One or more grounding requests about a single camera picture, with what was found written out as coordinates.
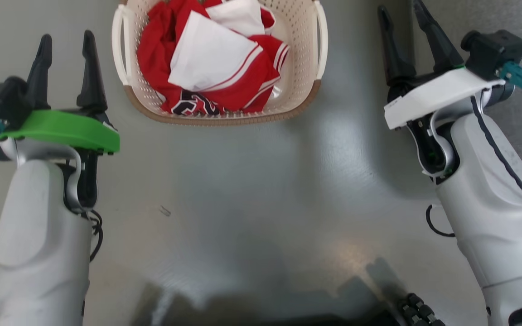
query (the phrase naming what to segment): plastic basket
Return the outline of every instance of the plastic basket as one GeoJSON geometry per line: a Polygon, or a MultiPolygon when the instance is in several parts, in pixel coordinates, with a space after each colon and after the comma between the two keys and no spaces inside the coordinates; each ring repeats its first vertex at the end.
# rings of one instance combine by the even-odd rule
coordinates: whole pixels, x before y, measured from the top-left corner
{"type": "Polygon", "coordinates": [[[187,117],[161,110],[162,100],[146,82],[136,50],[148,11],[160,0],[123,0],[112,24],[112,52],[118,77],[132,105],[147,117],[180,125],[244,125],[292,118],[313,101],[328,54],[328,27],[319,0],[259,0],[275,14],[273,36],[291,47],[273,94],[262,113],[187,117]]]}

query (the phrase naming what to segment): basket handle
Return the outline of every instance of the basket handle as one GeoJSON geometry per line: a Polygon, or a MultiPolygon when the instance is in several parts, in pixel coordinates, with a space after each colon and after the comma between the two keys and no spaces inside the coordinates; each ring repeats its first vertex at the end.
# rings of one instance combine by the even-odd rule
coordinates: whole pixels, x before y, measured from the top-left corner
{"type": "Polygon", "coordinates": [[[114,64],[116,65],[116,72],[124,86],[130,85],[129,80],[132,78],[130,72],[126,71],[132,66],[130,58],[130,33],[128,27],[128,9],[124,5],[118,5],[114,13],[114,21],[112,21],[112,54],[114,55],[114,64]],[[124,58],[122,57],[122,26],[124,26],[124,58],[126,66],[124,66],[124,58]]]}
{"type": "Polygon", "coordinates": [[[319,50],[319,63],[317,64],[317,80],[321,80],[325,73],[325,64],[328,61],[328,48],[329,48],[329,34],[328,34],[328,22],[325,19],[324,7],[321,5],[319,0],[314,0],[315,9],[317,10],[317,22],[319,23],[319,43],[321,43],[321,49],[319,50]]]}

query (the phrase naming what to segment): white stripe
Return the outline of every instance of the white stripe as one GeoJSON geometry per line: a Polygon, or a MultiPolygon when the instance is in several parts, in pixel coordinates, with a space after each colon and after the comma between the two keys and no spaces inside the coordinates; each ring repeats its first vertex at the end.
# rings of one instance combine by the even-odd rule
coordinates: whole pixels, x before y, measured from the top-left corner
{"type": "Polygon", "coordinates": [[[251,55],[248,56],[247,61],[242,65],[241,70],[239,70],[239,72],[236,73],[236,75],[234,77],[232,77],[230,80],[228,80],[224,83],[221,83],[218,86],[204,89],[203,91],[218,91],[219,89],[227,88],[227,87],[233,85],[234,83],[238,82],[243,77],[243,75],[247,72],[247,70],[249,70],[249,68],[251,68],[251,64],[253,64],[253,61],[255,61],[255,59],[259,56],[259,54],[261,54],[261,52],[263,52],[263,48],[261,48],[259,45],[257,45],[257,47],[255,49],[253,49],[253,52],[251,53],[251,55]]]}
{"type": "Polygon", "coordinates": [[[251,99],[251,101],[249,101],[249,103],[247,103],[247,105],[245,105],[245,107],[243,109],[247,109],[250,105],[253,104],[253,102],[255,102],[255,100],[257,99],[257,97],[260,97],[261,94],[265,93],[265,91],[267,91],[267,89],[270,89],[272,88],[274,85],[269,85],[267,87],[265,87],[265,89],[262,89],[259,91],[259,93],[257,93],[257,95],[255,95],[255,97],[253,97],[253,99],[251,99]]]}
{"type": "Polygon", "coordinates": [[[265,88],[267,86],[275,85],[280,79],[281,79],[281,76],[273,78],[273,80],[266,81],[266,82],[262,83],[261,87],[259,87],[259,90],[261,90],[261,89],[263,89],[263,88],[265,88]]]}
{"type": "Polygon", "coordinates": [[[282,43],[279,49],[277,49],[277,53],[275,54],[275,60],[273,60],[273,68],[277,69],[277,64],[279,63],[279,58],[281,56],[281,52],[286,48],[286,44],[282,43]]]}
{"type": "Polygon", "coordinates": [[[287,54],[290,53],[290,48],[287,46],[287,48],[283,51],[283,54],[281,55],[281,60],[279,60],[279,66],[277,68],[277,71],[281,73],[281,68],[283,68],[283,64],[285,62],[285,58],[287,58],[287,54]]]}

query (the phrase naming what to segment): beige basket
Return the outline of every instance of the beige basket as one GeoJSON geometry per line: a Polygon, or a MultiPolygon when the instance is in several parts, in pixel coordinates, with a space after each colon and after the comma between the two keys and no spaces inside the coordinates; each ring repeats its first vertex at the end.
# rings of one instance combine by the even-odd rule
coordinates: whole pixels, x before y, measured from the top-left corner
{"type": "Polygon", "coordinates": [[[143,28],[148,23],[147,13],[158,1],[123,0],[112,24],[112,52],[118,77],[132,105],[147,117],[180,125],[257,124],[292,118],[307,109],[317,95],[328,54],[328,27],[321,3],[319,0],[259,0],[275,14],[273,36],[291,47],[281,81],[263,112],[185,117],[162,111],[162,100],[142,76],[136,58],[143,28]]]}

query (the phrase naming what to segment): red clothing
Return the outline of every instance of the red clothing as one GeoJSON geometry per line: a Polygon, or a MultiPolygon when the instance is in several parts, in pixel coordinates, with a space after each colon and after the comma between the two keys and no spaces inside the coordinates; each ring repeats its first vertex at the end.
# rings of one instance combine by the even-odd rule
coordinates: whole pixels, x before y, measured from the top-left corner
{"type": "MultiPolygon", "coordinates": [[[[177,49],[178,41],[185,31],[190,13],[195,11],[208,18],[206,8],[221,3],[222,0],[207,0],[204,5],[198,0],[170,0],[168,3],[158,2],[149,12],[150,21],[143,31],[137,58],[145,80],[165,97],[162,105],[164,111],[181,115],[218,115],[226,113],[226,110],[261,112],[273,85],[279,81],[289,47],[274,37],[253,35],[249,39],[257,42],[262,51],[232,79],[199,92],[169,83],[170,63],[174,52],[180,50],[177,49]]],[[[268,20],[267,15],[261,16],[264,23],[269,21],[274,24],[274,20],[268,20]]],[[[195,45],[195,48],[203,47],[206,46],[195,45]]]]}

